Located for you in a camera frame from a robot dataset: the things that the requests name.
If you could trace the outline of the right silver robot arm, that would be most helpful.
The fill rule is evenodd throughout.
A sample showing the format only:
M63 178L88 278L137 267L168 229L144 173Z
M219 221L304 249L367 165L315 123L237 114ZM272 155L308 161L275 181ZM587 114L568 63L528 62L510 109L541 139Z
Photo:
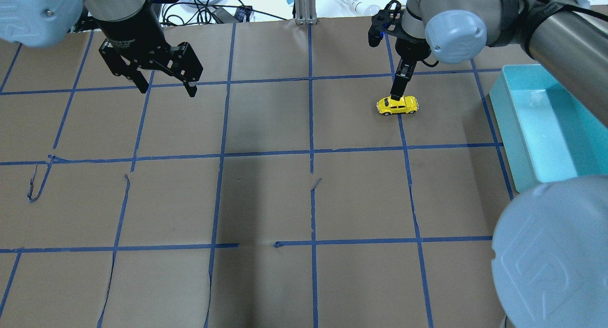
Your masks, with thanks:
M493 234L506 328L607 326L607 16L588 0L393 0L368 41L397 38L389 105L417 62L445 64L518 43L489 93L518 196Z

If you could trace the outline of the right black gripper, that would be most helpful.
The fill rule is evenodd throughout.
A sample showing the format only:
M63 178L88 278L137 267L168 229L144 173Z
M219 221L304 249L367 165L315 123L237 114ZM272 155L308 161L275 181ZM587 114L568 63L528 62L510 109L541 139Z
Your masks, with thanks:
M409 14L408 8L398 0L389 1L384 8L371 17L368 44L370 47L377 47L385 35L393 36L397 38L395 50L401 58L401 62L408 66L422 62L425 66L430 67L430 64L426 62L426 58L430 56L430 46L426 39L414 37L406 33L403 28L402 23L407 14ZM391 86L390 98L399 101L404 96L409 81L410 77L406 75L396 75Z

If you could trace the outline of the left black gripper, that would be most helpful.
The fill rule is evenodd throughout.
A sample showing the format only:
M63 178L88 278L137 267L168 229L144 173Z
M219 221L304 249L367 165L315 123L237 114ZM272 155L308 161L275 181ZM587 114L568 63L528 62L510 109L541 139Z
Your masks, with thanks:
M195 97L203 66L188 42L172 47L154 15L133 15L120 21L98 21L106 39L100 55L115 76L124 76L141 93L149 88L141 70L157 70L181 81Z

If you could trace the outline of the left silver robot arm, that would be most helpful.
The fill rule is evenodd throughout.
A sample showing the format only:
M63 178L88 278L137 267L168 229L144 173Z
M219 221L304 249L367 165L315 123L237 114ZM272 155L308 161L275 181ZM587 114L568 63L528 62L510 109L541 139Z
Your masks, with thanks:
M190 97L196 95L203 66L188 42L166 41L150 0L1 0L0 36L27 47L51 47L83 10L105 35L98 51L113 75L145 93L149 82L143 70L160 71L182 82Z

